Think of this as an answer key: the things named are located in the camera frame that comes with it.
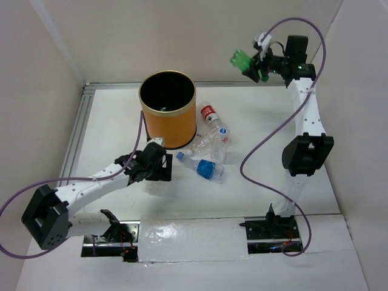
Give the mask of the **clear crushed bottle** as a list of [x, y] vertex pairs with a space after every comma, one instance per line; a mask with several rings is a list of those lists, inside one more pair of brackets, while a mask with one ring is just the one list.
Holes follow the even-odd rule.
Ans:
[[165, 181], [146, 181], [144, 189], [151, 196], [164, 196], [168, 186]]

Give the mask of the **blue label clear bottle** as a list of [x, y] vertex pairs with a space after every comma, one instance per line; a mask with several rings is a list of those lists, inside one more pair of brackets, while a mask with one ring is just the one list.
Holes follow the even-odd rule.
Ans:
[[205, 159], [192, 159], [183, 152], [178, 152], [176, 158], [179, 162], [184, 164], [187, 168], [192, 169], [202, 178], [222, 184], [224, 182], [225, 168], [218, 163], [208, 161]]

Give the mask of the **red label clear bottle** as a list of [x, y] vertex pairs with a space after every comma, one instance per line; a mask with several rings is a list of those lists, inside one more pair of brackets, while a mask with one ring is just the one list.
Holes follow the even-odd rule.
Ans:
[[207, 102], [203, 101], [199, 104], [200, 114], [205, 120], [206, 124], [210, 129], [223, 128], [226, 127], [226, 124], [222, 121], [219, 115], [216, 113], [216, 110], [213, 106]]

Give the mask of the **clear bottle blue round sticker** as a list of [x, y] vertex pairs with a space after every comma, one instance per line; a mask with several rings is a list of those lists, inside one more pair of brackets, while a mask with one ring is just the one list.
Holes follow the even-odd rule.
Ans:
[[229, 146], [229, 131], [226, 127], [220, 127], [213, 136], [210, 157], [216, 163], [223, 163]]

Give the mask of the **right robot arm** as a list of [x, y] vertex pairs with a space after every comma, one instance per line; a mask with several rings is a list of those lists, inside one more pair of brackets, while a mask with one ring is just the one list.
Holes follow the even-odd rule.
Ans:
[[253, 46], [257, 49], [243, 75], [255, 82], [266, 82], [269, 73], [278, 74], [285, 82], [295, 112], [295, 137], [282, 152], [286, 179], [282, 193], [285, 197], [266, 214], [264, 230], [272, 238], [291, 231], [295, 224], [295, 203], [313, 174], [319, 170], [334, 146], [334, 139], [326, 134], [316, 100], [315, 67], [307, 63], [306, 36], [290, 35], [281, 56], [273, 54], [271, 36], [262, 33]]

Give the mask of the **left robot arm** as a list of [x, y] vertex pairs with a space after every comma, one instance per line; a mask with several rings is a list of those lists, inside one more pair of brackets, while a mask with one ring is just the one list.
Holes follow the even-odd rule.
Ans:
[[95, 235], [107, 242], [134, 242], [134, 232], [109, 210], [77, 215], [93, 201], [143, 180], [170, 181], [172, 155], [163, 138], [153, 138], [143, 150], [123, 155], [87, 181], [55, 189], [37, 188], [21, 221], [42, 250], [53, 250], [66, 238]]

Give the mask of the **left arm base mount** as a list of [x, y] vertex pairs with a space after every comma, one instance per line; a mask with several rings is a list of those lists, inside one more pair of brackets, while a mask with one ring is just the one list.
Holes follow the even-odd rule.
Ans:
[[113, 238], [86, 235], [83, 238], [81, 258], [121, 258], [123, 262], [138, 262], [140, 221], [121, 221], [126, 231], [119, 231]]

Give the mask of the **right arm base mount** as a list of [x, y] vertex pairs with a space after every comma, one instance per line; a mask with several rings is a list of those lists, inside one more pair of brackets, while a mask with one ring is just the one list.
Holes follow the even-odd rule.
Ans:
[[300, 252], [303, 249], [294, 216], [275, 219], [272, 224], [264, 218], [245, 220], [239, 224], [246, 231], [248, 254]]

